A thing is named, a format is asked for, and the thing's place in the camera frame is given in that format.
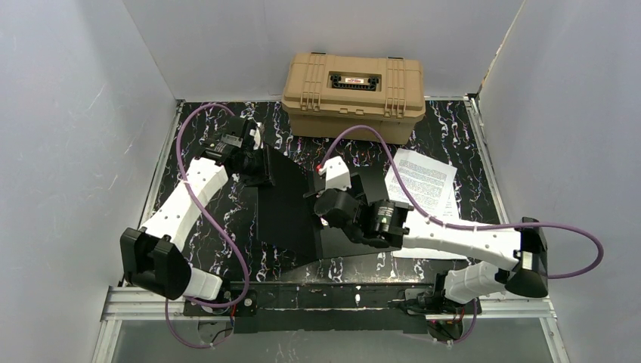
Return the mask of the white A4 file folder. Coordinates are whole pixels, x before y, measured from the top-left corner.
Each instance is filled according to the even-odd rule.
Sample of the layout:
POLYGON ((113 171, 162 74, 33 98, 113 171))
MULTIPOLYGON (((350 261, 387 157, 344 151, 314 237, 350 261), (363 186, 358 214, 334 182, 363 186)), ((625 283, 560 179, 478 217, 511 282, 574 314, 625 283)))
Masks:
MULTIPOLYGON (((271 147, 274 186, 257 188, 257 237, 261 242, 293 251, 299 258, 331 259, 391 252, 352 243, 338 228, 331 228, 313 212, 314 200, 305 200, 308 175, 318 175, 271 147)), ((376 166, 348 167, 353 172, 381 172, 376 166)))

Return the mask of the printed paper sheet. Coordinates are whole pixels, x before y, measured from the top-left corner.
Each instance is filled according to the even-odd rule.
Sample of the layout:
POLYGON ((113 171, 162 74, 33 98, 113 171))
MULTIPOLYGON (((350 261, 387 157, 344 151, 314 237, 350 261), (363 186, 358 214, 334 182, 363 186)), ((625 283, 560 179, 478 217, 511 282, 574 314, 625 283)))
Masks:
POLYGON ((451 247, 451 242, 442 242, 441 239, 451 237, 452 231, 443 230, 440 226, 426 224, 424 218, 416 211, 408 216, 410 228, 409 246, 405 244, 400 250, 393 251, 392 256, 400 259, 438 259, 438 260, 465 260, 466 256, 454 253, 453 250, 444 250, 451 247))
POLYGON ((458 219, 454 179, 457 169, 414 150, 400 149, 394 163, 414 200, 427 213, 458 219))

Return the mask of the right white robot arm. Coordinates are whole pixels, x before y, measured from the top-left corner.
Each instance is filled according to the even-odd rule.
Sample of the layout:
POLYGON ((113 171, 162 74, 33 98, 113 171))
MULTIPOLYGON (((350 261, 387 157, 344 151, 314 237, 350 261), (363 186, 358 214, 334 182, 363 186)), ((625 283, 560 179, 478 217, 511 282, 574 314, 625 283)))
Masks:
POLYGON ((432 302, 464 305, 473 299, 507 291, 543 298, 548 294, 547 241, 533 222, 499 228, 467 222, 462 228, 414 220, 413 206, 393 200, 371 203, 355 185, 325 188, 306 194, 313 217, 321 226, 337 228, 353 244, 386 248, 426 248, 478 259, 476 265, 440 275, 432 302))

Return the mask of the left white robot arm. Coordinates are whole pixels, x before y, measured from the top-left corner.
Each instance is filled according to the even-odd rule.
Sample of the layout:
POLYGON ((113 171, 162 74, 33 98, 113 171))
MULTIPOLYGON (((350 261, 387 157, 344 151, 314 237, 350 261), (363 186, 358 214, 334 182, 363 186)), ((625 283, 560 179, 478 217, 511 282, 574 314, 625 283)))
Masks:
POLYGON ((196 149, 185 181, 140 228, 122 233, 119 244, 127 283, 170 300, 216 299, 223 279, 190 266, 182 251, 201 208, 233 174, 253 180, 266 175, 264 129, 261 123, 232 116, 220 138, 204 141, 196 149))

